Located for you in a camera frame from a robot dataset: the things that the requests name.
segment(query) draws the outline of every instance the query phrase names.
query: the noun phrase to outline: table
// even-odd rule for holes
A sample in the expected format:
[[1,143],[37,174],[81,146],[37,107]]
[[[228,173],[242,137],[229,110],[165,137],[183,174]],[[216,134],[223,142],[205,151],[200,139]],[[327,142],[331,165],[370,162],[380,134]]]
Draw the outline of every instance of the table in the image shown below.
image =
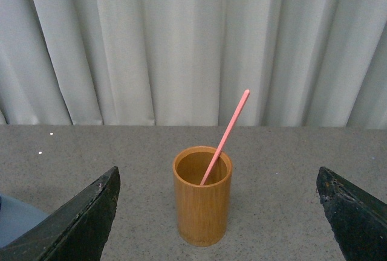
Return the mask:
[[316,192],[327,166],[387,202],[387,131],[236,127],[229,223],[199,248],[177,232],[172,160],[224,127],[0,126],[0,191],[52,213],[112,166],[121,191],[102,260],[344,260]]

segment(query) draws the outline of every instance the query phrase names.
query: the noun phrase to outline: bamboo cup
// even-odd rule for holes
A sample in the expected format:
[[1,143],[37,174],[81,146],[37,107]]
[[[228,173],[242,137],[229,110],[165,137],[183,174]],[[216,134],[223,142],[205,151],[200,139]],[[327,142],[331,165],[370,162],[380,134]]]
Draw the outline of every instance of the bamboo cup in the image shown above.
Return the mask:
[[200,185],[215,151],[208,146],[190,147],[173,163],[178,231],[185,241],[200,247],[217,243],[227,227],[232,162],[224,152],[206,185]]

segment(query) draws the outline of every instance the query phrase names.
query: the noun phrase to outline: curtain fold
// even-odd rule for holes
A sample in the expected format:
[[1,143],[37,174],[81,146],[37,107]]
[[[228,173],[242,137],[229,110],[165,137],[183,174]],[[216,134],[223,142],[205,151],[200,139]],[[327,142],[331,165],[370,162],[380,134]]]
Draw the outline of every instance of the curtain fold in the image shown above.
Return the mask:
[[0,123],[387,128],[386,0],[0,0]]

